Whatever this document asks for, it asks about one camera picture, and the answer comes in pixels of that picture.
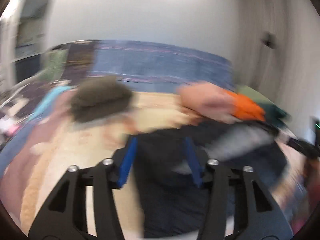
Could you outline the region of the black puffer jacket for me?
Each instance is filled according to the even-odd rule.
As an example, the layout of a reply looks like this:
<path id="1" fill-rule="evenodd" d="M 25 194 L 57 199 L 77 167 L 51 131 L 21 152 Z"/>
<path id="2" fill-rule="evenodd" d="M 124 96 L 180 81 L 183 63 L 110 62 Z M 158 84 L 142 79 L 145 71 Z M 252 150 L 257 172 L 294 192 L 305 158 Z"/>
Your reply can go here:
<path id="1" fill-rule="evenodd" d="M 290 239 L 272 197 L 287 159 L 262 122 L 159 129 L 134 137 L 145 238 Z"/>

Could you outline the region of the dark green folded fleece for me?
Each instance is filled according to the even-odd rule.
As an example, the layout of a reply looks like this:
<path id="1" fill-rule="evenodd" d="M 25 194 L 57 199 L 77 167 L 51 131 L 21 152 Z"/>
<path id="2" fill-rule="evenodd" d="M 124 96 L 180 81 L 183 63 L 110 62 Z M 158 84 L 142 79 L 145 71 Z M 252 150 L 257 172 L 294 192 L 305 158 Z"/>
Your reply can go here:
<path id="1" fill-rule="evenodd" d="M 276 126 L 277 128 L 287 127 L 285 122 L 291 119 L 291 116 L 287 112 L 270 102 L 260 102 L 258 105 L 264 110 L 265 121 L 268 124 Z"/>

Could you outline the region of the brown fleece garment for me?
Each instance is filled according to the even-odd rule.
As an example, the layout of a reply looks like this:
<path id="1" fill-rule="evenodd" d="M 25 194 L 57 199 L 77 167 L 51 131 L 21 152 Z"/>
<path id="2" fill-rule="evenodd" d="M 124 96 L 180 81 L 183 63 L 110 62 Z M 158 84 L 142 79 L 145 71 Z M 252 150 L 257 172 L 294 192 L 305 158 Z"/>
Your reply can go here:
<path id="1" fill-rule="evenodd" d="M 76 122 L 89 122 L 126 110 L 133 96 L 131 89 L 114 75 L 83 81 L 71 98 L 71 114 Z"/>

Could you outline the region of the pink folded quilted jacket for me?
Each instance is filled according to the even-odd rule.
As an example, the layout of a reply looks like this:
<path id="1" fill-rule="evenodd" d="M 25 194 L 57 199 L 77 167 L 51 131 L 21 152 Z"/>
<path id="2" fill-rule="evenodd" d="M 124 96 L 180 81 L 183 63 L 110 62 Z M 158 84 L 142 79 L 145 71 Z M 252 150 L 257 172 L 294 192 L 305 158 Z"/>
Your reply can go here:
<path id="1" fill-rule="evenodd" d="M 197 119 L 227 120 L 235 109 L 233 97 L 210 82 L 180 86 L 177 95 L 182 113 Z"/>

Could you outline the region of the pink cream plush blanket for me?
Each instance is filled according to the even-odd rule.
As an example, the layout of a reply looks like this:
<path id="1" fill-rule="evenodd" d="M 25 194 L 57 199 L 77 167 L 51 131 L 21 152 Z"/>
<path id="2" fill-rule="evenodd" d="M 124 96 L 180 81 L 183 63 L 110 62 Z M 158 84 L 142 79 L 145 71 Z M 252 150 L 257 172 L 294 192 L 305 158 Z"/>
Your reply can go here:
<path id="1" fill-rule="evenodd" d="M 23 233 L 67 167 L 94 166 L 122 148 L 130 134 L 178 128 L 195 118 L 174 94 L 136 93 L 129 110 L 79 123 L 70 111 L 73 94 L 60 94 L 48 113 L 28 122 L 1 152 L 1 201 Z"/>

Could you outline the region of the orange folded puffer jacket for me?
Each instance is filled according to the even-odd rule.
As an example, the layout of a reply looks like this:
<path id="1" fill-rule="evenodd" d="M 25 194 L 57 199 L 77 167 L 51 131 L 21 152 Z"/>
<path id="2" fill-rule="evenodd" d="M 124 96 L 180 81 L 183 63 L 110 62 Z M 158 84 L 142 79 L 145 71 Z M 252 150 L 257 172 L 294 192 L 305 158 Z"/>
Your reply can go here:
<path id="1" fill-rule="evenodd" d="M 265 121 L 265 111 L 244 94 L 225 90 L 233 99 L 232 115 L 240 120 Z"/>

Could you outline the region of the dark patterned pillow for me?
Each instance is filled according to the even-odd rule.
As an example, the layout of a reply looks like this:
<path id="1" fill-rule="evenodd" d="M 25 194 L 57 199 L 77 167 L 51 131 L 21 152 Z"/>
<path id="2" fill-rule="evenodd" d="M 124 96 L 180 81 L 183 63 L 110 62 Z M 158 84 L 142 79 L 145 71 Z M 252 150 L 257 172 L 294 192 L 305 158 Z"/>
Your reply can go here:
<path id="1" fill-rule="evenodd" d="M 97 41 L 77 41 L 70 44 L 61 80 L 78 84 L 92 68 Z"/>

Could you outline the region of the light green pillow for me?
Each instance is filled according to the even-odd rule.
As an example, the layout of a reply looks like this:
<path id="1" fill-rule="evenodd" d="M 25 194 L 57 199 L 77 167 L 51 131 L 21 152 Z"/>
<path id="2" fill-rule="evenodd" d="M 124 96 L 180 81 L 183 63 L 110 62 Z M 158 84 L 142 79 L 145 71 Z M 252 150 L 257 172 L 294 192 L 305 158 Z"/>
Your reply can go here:
<path id="1" fill-rule="evenodd" d="M 44 55 L 43 66 L 40 73 L 40 80 L 59 80 L 65 70 L 67 54 L 67 49 L 50 50 L 46 52 Z"/>

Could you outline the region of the black wall lamp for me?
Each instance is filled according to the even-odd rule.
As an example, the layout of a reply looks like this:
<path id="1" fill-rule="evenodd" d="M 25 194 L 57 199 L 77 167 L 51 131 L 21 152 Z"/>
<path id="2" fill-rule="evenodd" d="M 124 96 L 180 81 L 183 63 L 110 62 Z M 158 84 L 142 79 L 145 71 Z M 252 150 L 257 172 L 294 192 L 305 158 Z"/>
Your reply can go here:
<path id="1" fill-rule="evenodd" d="M 261 38 L 261 42 L 263 45 L 267 46 L 270 49 L 276 48 L 276 36 L 270 32 L 264 32 Z"/>

